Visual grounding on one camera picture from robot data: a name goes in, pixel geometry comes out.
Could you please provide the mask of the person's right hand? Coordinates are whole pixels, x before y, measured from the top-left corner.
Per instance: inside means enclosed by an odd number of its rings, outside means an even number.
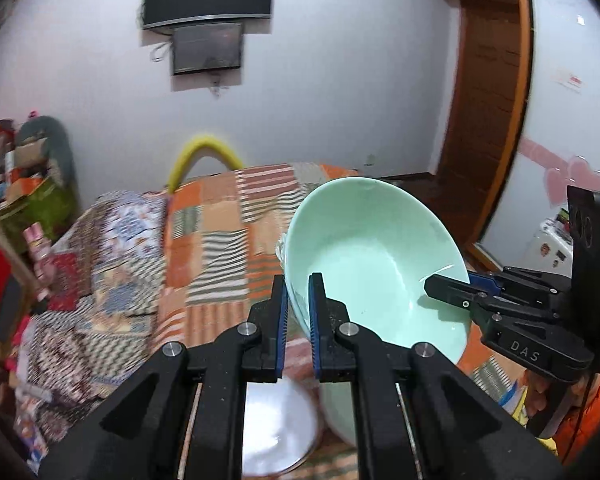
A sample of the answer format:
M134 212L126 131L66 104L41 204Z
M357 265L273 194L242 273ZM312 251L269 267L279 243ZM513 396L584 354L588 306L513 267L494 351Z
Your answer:
M554 382L540 374L526 370L522 375L522 382L527 387L527 396L524 400L524 408L529 418L545 411L552 404L554 396L563 396L564 384ZM583 375L575 384L569 387L567 398L571 405L582 408L588 405L600 388L600 375Z

